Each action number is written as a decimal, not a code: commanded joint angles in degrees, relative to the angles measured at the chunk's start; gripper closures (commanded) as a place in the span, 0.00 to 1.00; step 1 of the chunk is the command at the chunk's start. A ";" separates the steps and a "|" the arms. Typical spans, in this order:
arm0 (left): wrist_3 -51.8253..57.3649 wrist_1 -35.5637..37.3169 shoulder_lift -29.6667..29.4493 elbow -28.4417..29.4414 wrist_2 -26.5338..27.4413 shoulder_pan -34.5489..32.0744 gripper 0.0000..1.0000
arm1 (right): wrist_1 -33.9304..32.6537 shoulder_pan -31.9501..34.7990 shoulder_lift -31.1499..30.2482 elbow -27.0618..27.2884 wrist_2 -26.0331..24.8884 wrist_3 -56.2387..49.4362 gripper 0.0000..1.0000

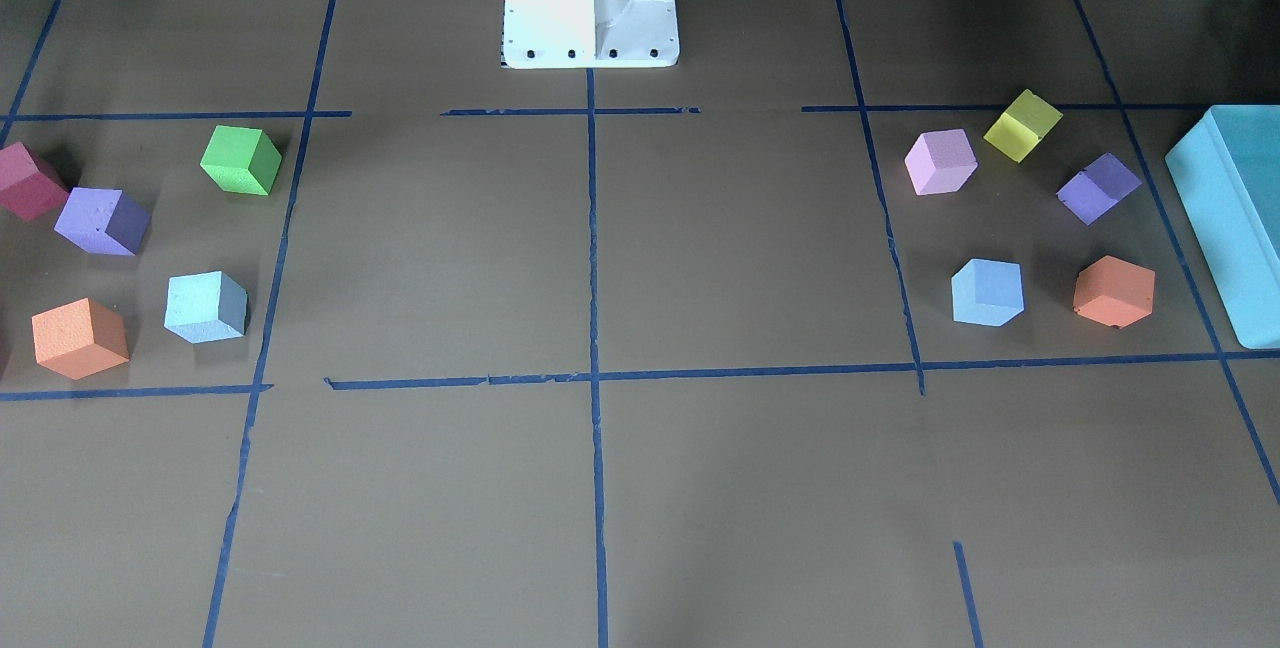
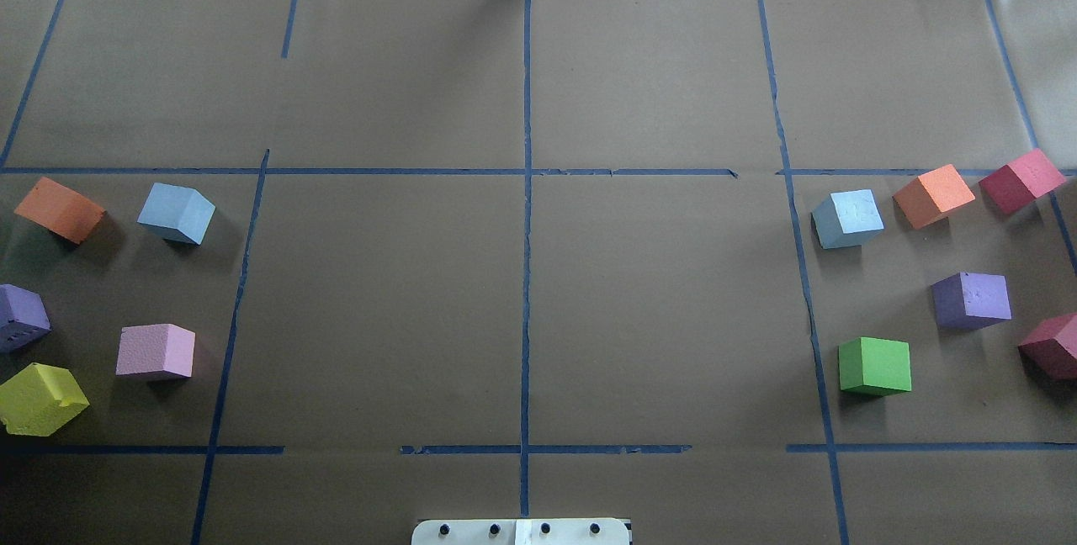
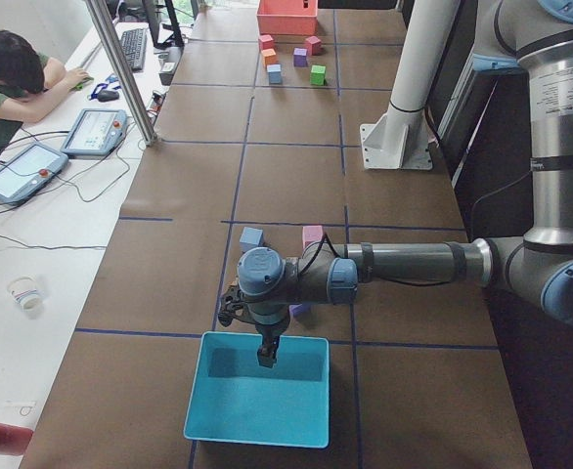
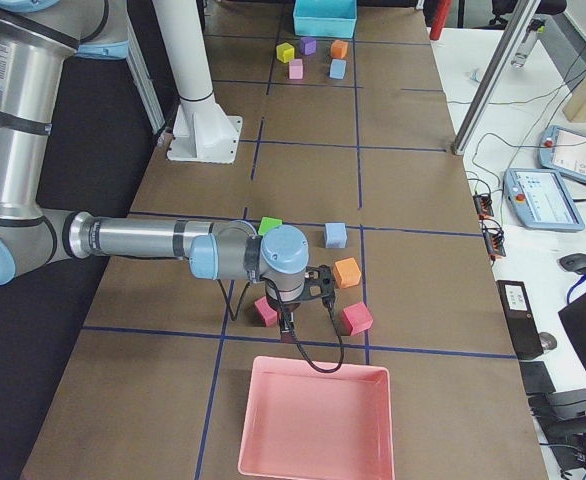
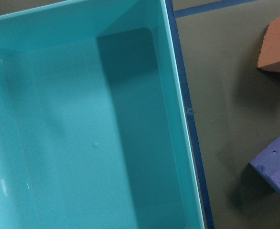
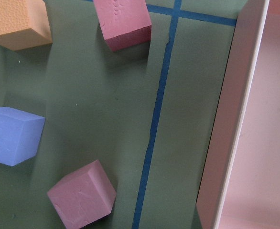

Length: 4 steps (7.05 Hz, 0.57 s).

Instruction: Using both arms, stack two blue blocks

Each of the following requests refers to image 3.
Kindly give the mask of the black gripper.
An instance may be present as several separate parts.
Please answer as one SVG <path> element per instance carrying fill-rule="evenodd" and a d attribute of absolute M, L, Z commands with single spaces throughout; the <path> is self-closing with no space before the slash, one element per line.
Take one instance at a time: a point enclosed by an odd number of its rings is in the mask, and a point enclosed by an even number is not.
<path fill-rule="evenodd" d="M 273 367 L 276 363 L 276 348 L 279 347 L 281 336 L 287 331 L 290 324 L 290 314 L 278 312 L 273 315 L 253 314 L 256 330 L 263 337 L 263 345 L 257 350 L 257 359 L 260 366 Z"/>

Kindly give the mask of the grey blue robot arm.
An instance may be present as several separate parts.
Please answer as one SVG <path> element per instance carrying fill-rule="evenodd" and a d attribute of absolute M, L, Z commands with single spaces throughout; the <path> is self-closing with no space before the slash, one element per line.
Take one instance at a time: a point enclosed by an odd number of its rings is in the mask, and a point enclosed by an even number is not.
<path fill-rule="evenodd" d="M 494 284 L 573 325 L 573 1 L 480 2 L 472 67 L 529 76 L 532 228 L 470 243 L 333 245 L 323 239 L 298 258 L 268 247 L 245 252 L 218 319 L 255 326 L 262 366 L 276 362 L 289 306 L 350 304 L 358 285 L 375 279 Z"/>

